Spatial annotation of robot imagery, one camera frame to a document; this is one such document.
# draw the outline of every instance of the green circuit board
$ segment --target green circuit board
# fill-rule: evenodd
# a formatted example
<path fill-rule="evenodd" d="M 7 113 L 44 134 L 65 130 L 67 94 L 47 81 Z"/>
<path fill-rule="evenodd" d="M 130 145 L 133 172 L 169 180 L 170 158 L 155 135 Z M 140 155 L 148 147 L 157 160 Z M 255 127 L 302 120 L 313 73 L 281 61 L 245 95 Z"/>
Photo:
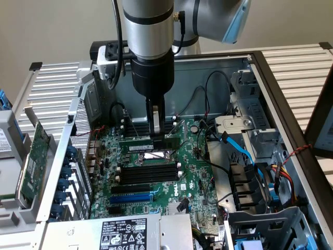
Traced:
<path fill-rule="evenodd" d="M 47 151 L 50 138 L 40 122 L 37 123 L 31 145 L 27 168 L 23 171 L 21 193 L 30 201 L 42 190 L 47 163 Z"/>
<path fill-rule="evenodd" d="M 178 181 L 151 183 L 150 190 L 157 191 L 151 202 L 123 203 L 121 206 L 122 214 L 118 216 L 142 215 L 162 213 L 168 214 L 168 205 L 181 201 L 188 197 L 190 205 L 190 217 L 193 225 L 199 227 L 205 233 L 218 233 L 217 223 L 213 223 L 212 215 L 217 214 L 217 207 L 206 202 L 203 191 L 206 189 L 212 178 L 212 169 L 201 159 L 197 159 L 193 154 L 193 149 L 197 147 L 197 136 L 190 133 L 190 126 L 193 124 L 199 126 L 198 121 L 186 119 L 180 126 L 179 130 L 172 135 L 180 138 L 180 143 L 185 143 L 177 151 L 174 158 L 181 163 L 180 171 L 183 172 Z M 105 130 L 100 138 L 105 142 L 106 149 L 102 151 L 101 157 L 105 160 L 109 158 L 109 168 L 104 169 L 104 175 L 97 177 L 99 169 L 95 167 L 94 177 L 92 180 L 94 199 L 91 206 L 91 219 L 112 217 L 108 208 L 110 205 L 111 187 L 117 186 L 115 182 L 115 171 L 117 163 L 124 162 L 127 159 L 128 167 L 135 166 L 138 159 L 138 153 L 124 154 L 121 152 L 119 141 L 121 138 L 118 134 L 111 135 L 111 130 Z M 203 136 L 199 140 L 199 148 L 203 154 L 204 142 Z M 202 189 L 199 190 L 198 182 L 201 180 Z M 216 200 L 216 192 L 212 186 L 208 189 L 207 199 Z"/>

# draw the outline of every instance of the screw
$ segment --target screw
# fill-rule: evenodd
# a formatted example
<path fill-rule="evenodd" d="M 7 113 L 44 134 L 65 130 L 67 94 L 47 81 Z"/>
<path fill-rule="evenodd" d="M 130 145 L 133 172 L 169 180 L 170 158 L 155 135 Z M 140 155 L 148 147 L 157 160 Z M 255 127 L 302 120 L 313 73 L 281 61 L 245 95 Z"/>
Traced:
<path fill-rule="evenodd" d="M 244 125 L 245 125 L 246 127 L 251 126 L 251 125 L 252 125 L 252 121 L 246 119 L 246 120 L 244 120 Z"/>

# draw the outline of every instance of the warning label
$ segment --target warning label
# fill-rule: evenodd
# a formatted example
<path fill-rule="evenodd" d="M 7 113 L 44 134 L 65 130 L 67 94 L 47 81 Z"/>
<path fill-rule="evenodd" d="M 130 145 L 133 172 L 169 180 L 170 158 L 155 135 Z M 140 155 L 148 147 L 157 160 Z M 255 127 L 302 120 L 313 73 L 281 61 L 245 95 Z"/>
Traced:
<path fill-rule="evenodd" d="M 147 219 L 103 222 L 100 250 L 147 249 Z"/>
<path fill-rule="evenodd" d="M 11 151 L 10 144 L 6 138 L 6 135 L 2 129 L 0 129 L 0 153 Z"/>

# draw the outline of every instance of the computer monitor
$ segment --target computer monitor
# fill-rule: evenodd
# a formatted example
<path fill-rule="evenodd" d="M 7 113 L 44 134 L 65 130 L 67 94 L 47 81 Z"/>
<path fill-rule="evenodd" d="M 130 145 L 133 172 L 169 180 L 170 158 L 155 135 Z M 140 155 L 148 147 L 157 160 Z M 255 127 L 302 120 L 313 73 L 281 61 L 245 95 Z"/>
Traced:
<path fill-rule="evenodd" d="M 305 131 L 316 156 L 333 159 L 333 65 Z"/>

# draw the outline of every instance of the white wall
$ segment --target white wall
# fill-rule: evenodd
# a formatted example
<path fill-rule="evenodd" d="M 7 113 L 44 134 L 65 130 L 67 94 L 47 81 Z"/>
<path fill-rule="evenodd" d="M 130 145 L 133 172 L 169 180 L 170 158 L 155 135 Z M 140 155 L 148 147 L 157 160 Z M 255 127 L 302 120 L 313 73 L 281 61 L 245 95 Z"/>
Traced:
<path fill-rule="evenodd" d="M 31 62 L 89 59 L 93 41 L 117 38 L 111 0 L 1 0 L 0 6 L 0 88 L 12 102 Z M 201 50 L 333 44 L 332 23 L 332 0 L 252 0 L 236 45 L 200 39 Z"/>

